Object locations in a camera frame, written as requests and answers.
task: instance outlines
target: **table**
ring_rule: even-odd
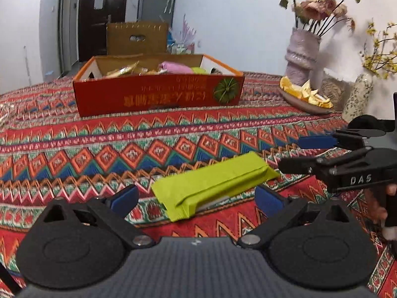
[[[197,169],[256,151],[277,168],[282,156],[316,155],[301,150],[299,136],[321,135],[343,127],[339,113],[315,116],[287,104],[278,92],[280,77],[245,73],[239,106],[119,113],[80,118],[69,78],[10,92],[0,103],[15,113],[0,130],[0,241],[2,263],[18,276],[15,252],[43,207],[55,196],[83,202],[109,196],[136,183],[138,206],[127,220],[160,236],[231,236],[239,238],[266,220],[253,201],[253,190],[170,223],[150,190],[161,176]],[[337,156],[332,149],[327,156]],[[314,177],[282,174],[267,183],[287,196],[321,203],[329,197]],[[397,265],[390,248],[367,215],[361,191],[342,195],[374,242],[379,263],[368,284],[380,297],[397,297]],[[9,297],[0,285],[0,297]]]

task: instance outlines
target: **pink textured vase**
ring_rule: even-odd
[[[285,75],[292,83],[302,86],[316,66],[321,38],[307,30],[292,29],[285,59],[288,61]]]

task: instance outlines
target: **flower vase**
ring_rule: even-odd
[[[365,73],[357,77],[353,89],[342,112],[342,118],[350,122],[355,117],[363,115],[369,98],[374,89],[374,74]]]
[[[310,71],[316,67],[321,38],[307,30],[292,29],[285,59],[288,61],[285,76],[302,86],[309,79]]]

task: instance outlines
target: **white logo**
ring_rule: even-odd
[[[363,184],[364,181],[365,181],[366,183],[369,183],[369,182],[371,181],[371,175],[369,174],[369,175],[367,175],[365,178],[364,178],[364,176],[360,176],[359,182],[358,182],[357,184],[358,184],[358,185],[359,185],[359,184]],[[350,186],[355,185],[356,182],[357,182],[357,178],[356,178],[356,177],[352,177],[352,178],[350,179]]]
[[[193,244],[194,246],[197,246],[197,245],[199,245],[200,243],[201,243],[200,240],[195,240],[194,242],[192,242],[192,244]]]

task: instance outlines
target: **metal screw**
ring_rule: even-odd
[[[145,245],[152,243],[152,239],[148,235],[145,235],[145,234],[138,235],[138,236],[134,237],[134,239],[132,240],[132,243],[134,243],[135,245],[138,245],[138,246],[145,246]]]
[[[261,241],[261,238],[255,234],[246,234],[241,237],[241,242],[247,245],[255,245]]]

